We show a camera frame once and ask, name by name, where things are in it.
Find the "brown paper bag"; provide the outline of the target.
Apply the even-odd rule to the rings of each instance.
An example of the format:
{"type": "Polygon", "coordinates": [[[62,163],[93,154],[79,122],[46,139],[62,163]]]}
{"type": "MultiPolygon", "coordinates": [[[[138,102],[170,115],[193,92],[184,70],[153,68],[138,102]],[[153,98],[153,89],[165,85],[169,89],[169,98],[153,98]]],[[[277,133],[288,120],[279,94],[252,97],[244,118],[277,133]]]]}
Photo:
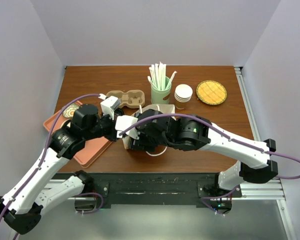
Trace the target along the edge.
{"type": "MultiPolygon", "coordinates": [[[[159,111],[162,114],[174,114],[174,104],[150,104],[145,107],[139,105],[139,109],[134,112],[131,116],[137,118],[140,114],[147,110],[159,111]]],[[[158,157],[164,154],[167,150],[167,146],[161,146],[158,148],[158,143],[155,139],[147,137],[145,133],[139,135],[139,139],[134,139],[130,136],[122,138],[123,146],[126,150],[145,151],[151,157],[158,157]]]]}

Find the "stack of paper cups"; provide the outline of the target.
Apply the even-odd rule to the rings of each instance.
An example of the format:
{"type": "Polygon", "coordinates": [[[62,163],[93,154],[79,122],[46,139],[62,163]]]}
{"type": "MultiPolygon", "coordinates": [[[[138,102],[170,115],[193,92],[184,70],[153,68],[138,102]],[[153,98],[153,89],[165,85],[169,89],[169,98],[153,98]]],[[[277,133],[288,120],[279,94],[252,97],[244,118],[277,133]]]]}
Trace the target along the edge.
{"type": "Polygon", "coordinates": [[[187,84],[179,84],[175,88],[174,97],[175,97],[175,107],[177,109],[184,109],[187,106],[187,103],[190,101],[193,95],[193,89],[187,84]]]}

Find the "cardboard cup carrier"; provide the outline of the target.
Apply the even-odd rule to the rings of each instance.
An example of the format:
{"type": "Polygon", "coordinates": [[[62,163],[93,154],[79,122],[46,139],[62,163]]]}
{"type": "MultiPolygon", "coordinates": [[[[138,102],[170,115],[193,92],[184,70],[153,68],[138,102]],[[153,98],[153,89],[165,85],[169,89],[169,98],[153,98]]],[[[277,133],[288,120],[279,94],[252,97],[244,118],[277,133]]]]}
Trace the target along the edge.
{"type": "Polygon", "coordinates": [[[127,107],[130,109],[138,109],[139,106],[145,105],[145,93],[139,89],[129,90],[127,92],[123,92],[121,90],[111,90],[106,94],[107,97],[114,96],[120,100],[120,105],[118,106],[120,109],[123,107],[127,107]]]}

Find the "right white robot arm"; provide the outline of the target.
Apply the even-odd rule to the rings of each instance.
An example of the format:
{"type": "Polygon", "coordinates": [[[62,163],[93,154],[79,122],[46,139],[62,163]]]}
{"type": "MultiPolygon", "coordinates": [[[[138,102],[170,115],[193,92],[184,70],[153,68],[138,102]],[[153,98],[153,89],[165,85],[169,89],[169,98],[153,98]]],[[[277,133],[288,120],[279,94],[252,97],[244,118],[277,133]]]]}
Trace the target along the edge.
{"type": "Polygon", "coordinates": [[[236,160],[233,166],[217,173],[212,185],[217,196],[225,196],[243,182],[264,184],[278,175],[278,164],[271,160],[272,140],[250,140],[197,115],[153,109],[127,116],[124,122],[131,149],[148,151],[165,146],[184,152],[208,151],[236,160]]]}

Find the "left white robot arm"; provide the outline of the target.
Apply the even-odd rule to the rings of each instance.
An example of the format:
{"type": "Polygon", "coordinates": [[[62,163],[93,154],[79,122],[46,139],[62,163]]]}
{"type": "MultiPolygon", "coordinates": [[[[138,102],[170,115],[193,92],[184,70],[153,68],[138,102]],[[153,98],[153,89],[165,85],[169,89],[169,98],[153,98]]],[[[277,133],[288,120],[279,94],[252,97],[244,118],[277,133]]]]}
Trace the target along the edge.
{"type": "Polygon", "coordinates": [[[104,107],[102,115],[95,105],[83,104],[74,111],[72,119],[48,138],[41,155],[24,177],[4,196],[0,196],[0,219],[18,234],[30,232],[51,209],[74,196],[89,196],[94,180],[83,170],[76,171],[60,185],[43,191],[52,177],[86,141],[106,137],[114,141],[115,111],[104,107]]]}

